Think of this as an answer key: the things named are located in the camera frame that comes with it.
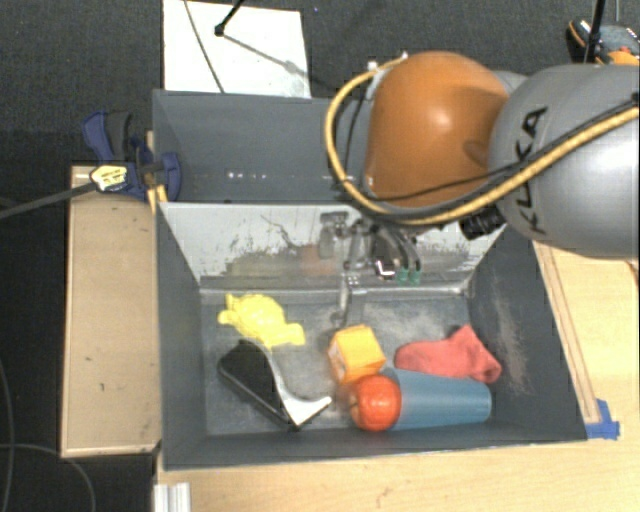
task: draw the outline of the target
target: pink cloth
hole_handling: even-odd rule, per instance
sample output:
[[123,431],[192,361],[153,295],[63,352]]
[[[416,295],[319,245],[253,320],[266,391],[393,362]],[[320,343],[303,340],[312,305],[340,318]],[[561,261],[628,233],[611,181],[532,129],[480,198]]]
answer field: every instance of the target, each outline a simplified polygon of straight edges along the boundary
[[414,341],[396,350],[394,365],[400,370],[465,378],[490,384],[502,366],[489,353],[470,325],[464,325],[449,338]]

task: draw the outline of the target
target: wooden table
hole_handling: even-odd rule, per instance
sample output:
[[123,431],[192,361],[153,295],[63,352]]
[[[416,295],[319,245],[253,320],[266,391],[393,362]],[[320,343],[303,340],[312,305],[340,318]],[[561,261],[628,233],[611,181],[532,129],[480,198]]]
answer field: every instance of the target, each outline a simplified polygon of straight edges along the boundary
[[[86,182],[76,168],[74,185]],[[74,199],[61,448],[64,456],[148,452],[160,439],[147,206]],[[620,421],[618,441],[553,444],[165,473],[189,482],[192,510],[640,510],[638,288],[629,266],[538,246],[583,413],[593,394]]]

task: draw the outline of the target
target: orange toy fruit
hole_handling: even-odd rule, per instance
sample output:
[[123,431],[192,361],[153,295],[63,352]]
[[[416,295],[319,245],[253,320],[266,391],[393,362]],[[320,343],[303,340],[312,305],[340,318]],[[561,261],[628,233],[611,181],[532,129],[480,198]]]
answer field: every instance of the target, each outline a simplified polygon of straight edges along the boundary
[[356,381],[349,393],[349,408],[355,424],[370,432],[392,427],[400,416],[400,386],[385,375],[367,375]]

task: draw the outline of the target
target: white paper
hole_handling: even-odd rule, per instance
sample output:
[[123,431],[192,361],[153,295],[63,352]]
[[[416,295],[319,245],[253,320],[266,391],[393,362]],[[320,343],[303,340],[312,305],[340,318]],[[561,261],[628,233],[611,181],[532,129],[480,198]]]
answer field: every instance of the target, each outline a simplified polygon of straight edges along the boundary
[[[242,6],[225,37],[216,37],[231,5],[189,2],[189,9],[224,92],[311,97],[299,12]],[[164,0],[164,87],[220,92],[183,0]]]

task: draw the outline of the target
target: clamp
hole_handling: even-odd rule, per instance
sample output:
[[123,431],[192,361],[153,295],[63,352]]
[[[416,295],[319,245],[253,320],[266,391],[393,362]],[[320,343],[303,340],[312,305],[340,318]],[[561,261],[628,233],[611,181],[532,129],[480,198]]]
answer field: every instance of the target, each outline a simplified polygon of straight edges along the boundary
[[103,110],[83,121],[84,141],[100,164],[91,172],[91,181],[100,192],[125,194],[140,201],[147,200],[151,189],[164,185],[167,199],[175,201],[182,183],[178,156],[163,153],[160,160],[154,162],[147,144],[136,136],[129,136],[130,121],[128,112]]

